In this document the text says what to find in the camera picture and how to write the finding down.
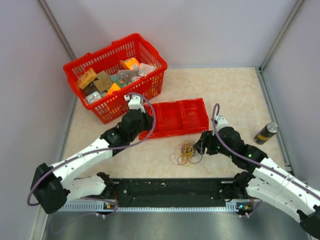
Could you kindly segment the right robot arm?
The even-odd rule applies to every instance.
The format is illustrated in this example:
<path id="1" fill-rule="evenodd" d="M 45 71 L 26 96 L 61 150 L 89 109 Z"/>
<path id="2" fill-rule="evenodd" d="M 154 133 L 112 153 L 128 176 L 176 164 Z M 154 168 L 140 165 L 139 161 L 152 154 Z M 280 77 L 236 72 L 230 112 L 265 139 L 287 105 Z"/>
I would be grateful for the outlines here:
<path id="1" fill-rule="evenodd" d="M 203 131 L 193 146 L 201 155 L 221 154 L 244 171 L 234 179 L 239 198 L 260 199 L 299 223 L 310 236 L 320 237 L 320 192 L 277 165 L 265 152 L 246 144 L 230 126 Z"/>

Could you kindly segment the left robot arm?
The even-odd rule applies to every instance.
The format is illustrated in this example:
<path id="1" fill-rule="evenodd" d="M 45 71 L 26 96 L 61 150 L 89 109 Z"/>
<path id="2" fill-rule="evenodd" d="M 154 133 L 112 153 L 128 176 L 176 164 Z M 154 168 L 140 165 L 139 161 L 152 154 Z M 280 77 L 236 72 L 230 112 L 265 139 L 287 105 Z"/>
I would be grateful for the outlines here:
<path id="1" fill-rule="evenodd" d="M 71 198 L 71 185 L 79 175 L 119 152 L 136 146 L 134 140 L 144 131 L 152 133 L 156 116 L 140 109 L 125 113 L 116 126 L 106 130 L 93 143 L 53 165 L 40 164 L 34 172 L 29 197 L 34 196 L 46 214 L 62 208 Z"/>

